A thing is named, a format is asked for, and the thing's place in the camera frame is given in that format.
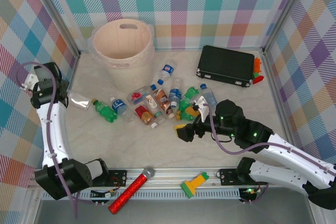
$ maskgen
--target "red microphone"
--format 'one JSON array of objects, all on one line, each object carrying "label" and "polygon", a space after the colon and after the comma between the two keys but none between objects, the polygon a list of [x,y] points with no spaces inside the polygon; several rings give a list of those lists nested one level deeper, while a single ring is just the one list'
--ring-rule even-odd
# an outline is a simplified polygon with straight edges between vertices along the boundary
[{"label": "red microphone", "polygon": [[155,170],[152,167],[146,167],[142,174],[109,206],[110,212],[115,215],[140,187],[154,175]]}]

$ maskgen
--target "plaid backdrop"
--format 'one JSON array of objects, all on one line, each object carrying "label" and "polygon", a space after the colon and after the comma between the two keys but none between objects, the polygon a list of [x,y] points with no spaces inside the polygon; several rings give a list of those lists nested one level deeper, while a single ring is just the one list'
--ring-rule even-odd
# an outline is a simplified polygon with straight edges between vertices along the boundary
[{"label": "plaid backdrop", "polygon": [[336,163],[336,0],[300,0],[269,56],[297,145]]},{"label": "plaid backdrop", "polygon": [[0,223],[12,224],[43,152],[39,118],[29,92],[15,84],[15,70],[27,61],[55,61],[69,80],[75,58],[40,0],[0,4]]},{"label": "plaid backdrop", "polygon": [[95,27],[120,18],[154,25],[156,49],[259,48],[286,1],[54,0],[81,49]]}]

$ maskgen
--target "plastic bucket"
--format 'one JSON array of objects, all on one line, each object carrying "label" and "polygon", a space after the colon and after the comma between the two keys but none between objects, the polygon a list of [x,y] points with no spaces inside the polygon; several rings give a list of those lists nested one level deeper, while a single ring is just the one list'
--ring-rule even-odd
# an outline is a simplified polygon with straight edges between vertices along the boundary
[{"label": "plastic bucket", "polygon": [[129,93],[153,80],[153,34],[139,20],[119,19],[96,28],[89,47],[115,87]]}]

